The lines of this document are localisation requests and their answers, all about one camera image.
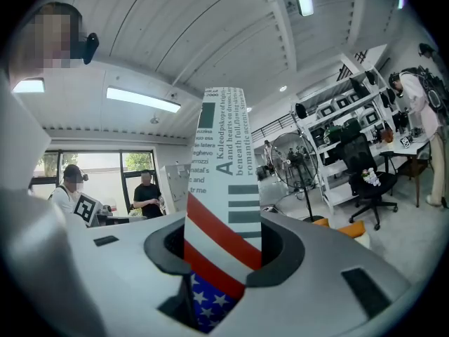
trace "desk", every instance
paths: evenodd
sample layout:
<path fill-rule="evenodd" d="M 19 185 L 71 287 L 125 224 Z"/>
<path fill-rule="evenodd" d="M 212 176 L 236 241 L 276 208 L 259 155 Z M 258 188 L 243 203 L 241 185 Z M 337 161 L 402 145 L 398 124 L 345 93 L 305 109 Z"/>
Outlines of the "desk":
<path fill-rule="evenodd" d="M 400 135 L 400 136 L 394 136 L 394 140 L 392 142 L 391 146 L 387 146 L 385 144 L 384 147 L 382 147 L 382 151 L 391 151 L 393 152 L 394 156 L 405 156 L 407 159 L 411 159 L 411 173 L 414 179 L 415 179 L 415 185 L 416 185 L 416 207 L 420 207 L 420 172 L 419 165 L 418 165 L 418 154 L 426 147 L 426 145 L 429 143 L 429 139 L 425 135 L 421 135 L 415 139 L 413 139 L 413 142 L 410 144 L 409 148 L 404 148 L 404 146 L 401 143 L 401 139 L 404 138 L 406 135 Z"/>

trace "american flag pattern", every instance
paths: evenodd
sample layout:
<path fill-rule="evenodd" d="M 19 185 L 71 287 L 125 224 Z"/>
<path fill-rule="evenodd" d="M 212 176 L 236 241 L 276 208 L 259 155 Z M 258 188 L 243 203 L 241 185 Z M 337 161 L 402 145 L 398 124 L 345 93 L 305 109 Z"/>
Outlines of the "american flag pattern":
<path fill-rule="evenodd" d="M 184 259 L 192 267 L 199 329 L 209 332 L 262 262 L 254 150 L 240 88 L 206 89 L 193 155 Z"/>

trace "black office chair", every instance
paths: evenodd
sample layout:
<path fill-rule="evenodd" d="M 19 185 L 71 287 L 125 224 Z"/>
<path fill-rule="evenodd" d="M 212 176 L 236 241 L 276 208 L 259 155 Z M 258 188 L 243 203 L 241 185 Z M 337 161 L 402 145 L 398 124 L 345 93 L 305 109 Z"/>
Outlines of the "black office chair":
<path fill-rule="evenodd" d="M 365 205 L 362 209 L 357 211 L 349 219 L 350 223 L 354 222 L 354 217 L 360 215 L 361 213 L 372 209 L 376 217 L 375 230 L 380 229 L 379 215 L 377 213 L 378 206 L 393 206 L 394 212 L 398 211 L 398 204 L 394 202 L 383 202 L 382 195 L 389 190 L 391 190 L 398 181 L 396 175 L 388 173 L 388 158 L 391 160 L 391 153 L 383 152 L 381 156 L 385 158 L 385 171 L 377 172 L 377 166 L 373 159 L 373 156 L 366 140 L 364 133 L 359 133 L 350 137 L 348 140 L 343 140 L 338 146 L 337 151 L 340 158 L 344 161 L 350 173 L 349 184 L 351 185 L 352 194 L 357 197 L 356 207 L 358 207 L 358 202 L 360 199 L 369 199 L 370 202 Z M 373 186 L 366 183 L 361 174 L 364 169 L 373 168 L 376 172 L 377 177 L 380 180 L 380 186 Z"/>

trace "floor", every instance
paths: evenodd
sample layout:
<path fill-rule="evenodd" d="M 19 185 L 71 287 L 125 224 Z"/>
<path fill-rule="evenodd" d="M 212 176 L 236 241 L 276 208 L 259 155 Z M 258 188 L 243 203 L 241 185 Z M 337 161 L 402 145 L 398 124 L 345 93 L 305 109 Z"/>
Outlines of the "floor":
<path fill-rule="evenodd" d="M 361 219 L 370 235 L 371 250 L 393 265 L 411 283 L 425 280 L 438 263 L 449 239 L 449 210 L 435 208 L 425 202 L 431 191 L 433 173 L 430 168 L 420 176 L 420 207 L 415 205 L 415 181 L 400 176 L 393 196 L 386 194 L 385 201 L 398 203 L 398 212 L 381 207 L 380 229 L 374 230 L 375 217 L 372 211 L 361 214 Z M 294 194 L 284 197 L 288 191 L 275 176 L 259 182 L 261 206 L 276 204 L 278 210 L 292 218 L 308 216 L 305 200 Z M 312 213 L 330 217 L 326 203 L 318 189 L 309 191 Z M 335 207 L 335 227 L 349 224 L 351 214 L 357 211 L 354 200 Z"/>

